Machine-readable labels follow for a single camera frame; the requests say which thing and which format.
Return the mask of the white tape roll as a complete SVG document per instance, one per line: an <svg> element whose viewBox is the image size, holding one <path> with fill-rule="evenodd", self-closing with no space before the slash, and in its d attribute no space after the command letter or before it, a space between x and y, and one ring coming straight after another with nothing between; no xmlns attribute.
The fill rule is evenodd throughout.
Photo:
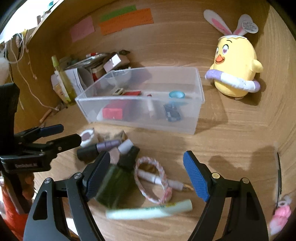
<svg viewBox="0 0 296 241"><path fill-rule="evenodd" d="M94 128L84 130L81 134L81 144L80 147L84 148L91 144L96 144L98 142L98 135Z"/></svg>

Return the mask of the purple black allnighter spray bottle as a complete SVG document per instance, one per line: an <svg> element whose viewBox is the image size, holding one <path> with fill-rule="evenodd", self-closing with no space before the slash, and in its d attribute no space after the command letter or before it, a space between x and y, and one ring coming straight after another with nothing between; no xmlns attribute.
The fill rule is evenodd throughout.
<svg viewBox="0 0 296 241"><path fill-rule="evenodd" d="M109 151L114 147L118 147L121 140L109 140L101 143L91 144L77 150L77 158L83 162L91 162L97 158L100 152Z"/></svg>

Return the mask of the dark green spray bottle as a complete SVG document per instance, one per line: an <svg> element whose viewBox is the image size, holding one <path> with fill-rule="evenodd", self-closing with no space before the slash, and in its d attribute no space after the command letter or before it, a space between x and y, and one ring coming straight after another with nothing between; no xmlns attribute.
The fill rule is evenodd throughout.
<svg viewBox="0 0 296 241"><path fill-rule="evenodd" d="M110 164L99 187L95 200L107 208L115 209L128 193L134 182L133 170L140 149L133 146L129 152L121 156L116 164Z"/></svg>

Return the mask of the pale green tube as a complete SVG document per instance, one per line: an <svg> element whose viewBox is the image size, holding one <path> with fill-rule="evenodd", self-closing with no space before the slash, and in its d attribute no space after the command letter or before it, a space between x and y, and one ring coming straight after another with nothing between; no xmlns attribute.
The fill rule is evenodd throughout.
<svg viewBox="0 0 296 241"><path fill-rule="evenodd" d="M186 199L184 201L159 206L130 209L108 209L105 214L108 219L114 220L146 220L169 217L192 210L193 206L191 200Z"/></svg>

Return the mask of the pink hair clip charm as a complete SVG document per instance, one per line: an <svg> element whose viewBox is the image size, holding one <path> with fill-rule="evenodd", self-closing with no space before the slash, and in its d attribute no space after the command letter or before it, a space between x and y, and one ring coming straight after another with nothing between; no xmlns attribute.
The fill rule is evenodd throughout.
<svg viewBox="0 0 296 241"><path fill-rule="evenodd" d="M271 236L281 232L284 226L287 224L288 218L292 213L290 209L291 202L292 199L288 195L285 195L281 199L281 201L279 201L278 207L276 208L274 215L269 223Z"/></svg>

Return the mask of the stack of books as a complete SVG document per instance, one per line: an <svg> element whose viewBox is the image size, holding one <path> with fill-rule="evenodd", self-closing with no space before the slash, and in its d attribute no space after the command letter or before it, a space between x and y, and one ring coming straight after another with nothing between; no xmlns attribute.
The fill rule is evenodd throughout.
<svg viewBox="0 0 296 241"><path fill-rule="evenodd" d="M96 81L98 78L96 77L95 74L93 74L92 70L94 68L96 68L97 66L102 65L104 59L108 55L109 55L108 53L99 53L96 56L85 58L83 60L80 60L80 61L78 61L78 62L76 62L76 63L68 66L66 68L66 70L74 69L74 68L84 68L84 69L86 69L91 74L91 76L93 78L93 81Z"/></svg>

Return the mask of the red white marker pen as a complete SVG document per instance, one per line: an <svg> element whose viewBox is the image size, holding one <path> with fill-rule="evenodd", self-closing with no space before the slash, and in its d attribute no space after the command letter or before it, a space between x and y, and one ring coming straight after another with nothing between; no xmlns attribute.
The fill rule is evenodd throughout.
<svg viewBox="0 0 296 241"><path fill-rule="evenodd" d="M92 56L96 56L98 55L99 53L89 53L86 55L86 58L89 58L89 57L92 57Z"/></svg>

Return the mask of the white eyeliner pencil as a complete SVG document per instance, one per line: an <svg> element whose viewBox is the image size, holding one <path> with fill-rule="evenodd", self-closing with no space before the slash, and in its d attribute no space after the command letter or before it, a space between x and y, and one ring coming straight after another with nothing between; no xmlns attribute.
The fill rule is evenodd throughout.
<svg viewBox="0 0 296 241"><path fill-rule="evenodd" d="M156 185L162 184L161 177L156 174L146 172L142 169L138 169L137 175L142 180L148 181L150 183L153 183ZM167 183L172 189L177 190L177 191L194 191L194 188L192 186L190 186L188 184L184 184L184 183L176 181L176 180L167 179Z"/></svg>

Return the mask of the small white box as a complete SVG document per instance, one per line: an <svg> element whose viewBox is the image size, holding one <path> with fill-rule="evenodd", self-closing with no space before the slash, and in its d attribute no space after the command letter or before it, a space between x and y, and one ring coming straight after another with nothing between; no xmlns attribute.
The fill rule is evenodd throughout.
<svg viewBox="0 0 296 241"><path fill-rule="evenodd" d="M118 69L119 67L126 66L130 63L128 57L121 54L115 54L104 65L103 68L107 72Z"/></svg>

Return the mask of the pink paper note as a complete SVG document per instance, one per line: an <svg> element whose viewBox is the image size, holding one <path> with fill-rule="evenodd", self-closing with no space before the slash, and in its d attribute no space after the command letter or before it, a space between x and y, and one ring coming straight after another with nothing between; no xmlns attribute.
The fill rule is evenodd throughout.
<svg viewBox="0 0 296 241"><path fill-rule="evenodd" d="M88 16L70 29L72 42L76 42L95 32L92 17Z"/></svg>

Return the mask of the dark blue small box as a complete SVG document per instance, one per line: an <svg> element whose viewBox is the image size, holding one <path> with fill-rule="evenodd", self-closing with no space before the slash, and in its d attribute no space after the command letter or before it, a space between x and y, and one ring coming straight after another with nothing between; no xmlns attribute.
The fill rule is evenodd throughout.
<svg viewBox="0 0 296 241"><path fill-rule="evenodd" d="M164 104L164 111L167 121L176 122L181 120L181 115L174 103Z"/></svg>

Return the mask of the clear plastic storage bin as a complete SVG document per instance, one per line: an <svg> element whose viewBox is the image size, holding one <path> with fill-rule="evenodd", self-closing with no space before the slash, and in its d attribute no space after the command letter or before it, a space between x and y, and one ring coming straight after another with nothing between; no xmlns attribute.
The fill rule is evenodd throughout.
<svg viewBox="0 0 296 241"><path fill-rule="evenodd" d="M89 123L194 134L205 102L194 67L112 70L76 97Z"/></svg>

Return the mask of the green paper note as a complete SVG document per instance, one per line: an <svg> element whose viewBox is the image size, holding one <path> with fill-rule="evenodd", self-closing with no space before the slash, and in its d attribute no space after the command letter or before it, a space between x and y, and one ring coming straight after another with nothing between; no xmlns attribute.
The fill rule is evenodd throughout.
<svg viewBox="0 0 296 241"><path fill-rule="evenodd" d="M136 11L136 10L137 10L137 8L135 5L125 6L124 8L116 9L114 11L111 11L110 13L103 15L100 18L100 22L105 22L105 21L115 18L117 16L124 15L126 13L130 13L130 12Z"/></svg>

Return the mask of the yellow chick bunny plush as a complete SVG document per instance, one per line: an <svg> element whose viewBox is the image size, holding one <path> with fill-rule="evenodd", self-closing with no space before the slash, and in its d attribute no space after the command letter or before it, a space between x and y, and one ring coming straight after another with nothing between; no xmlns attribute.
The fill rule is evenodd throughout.
<svg viewBox="0 0 296 241"><path fill-rule="evenodd" d="M218 39L214 62L205 74L205 79L213 80L215 87L224 95L243 98L248 93L260 90L255 75L263 71L253 45L244 37L245 34L256 34L258 26L251 16L244 14L238 20L234 32L214 11L204 10L204 18L215 29L223 34Z"/></svg>

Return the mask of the orange paper note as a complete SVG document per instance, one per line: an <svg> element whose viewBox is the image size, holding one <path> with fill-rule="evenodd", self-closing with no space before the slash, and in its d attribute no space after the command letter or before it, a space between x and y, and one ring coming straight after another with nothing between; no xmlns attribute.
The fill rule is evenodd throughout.
<svg viewBox="0 0 296 241"><path fill-rule="evenodd" d="M153 24L151 9L140 9L116 16L99 24L102 35L109 35L123 29Z"/></svg>

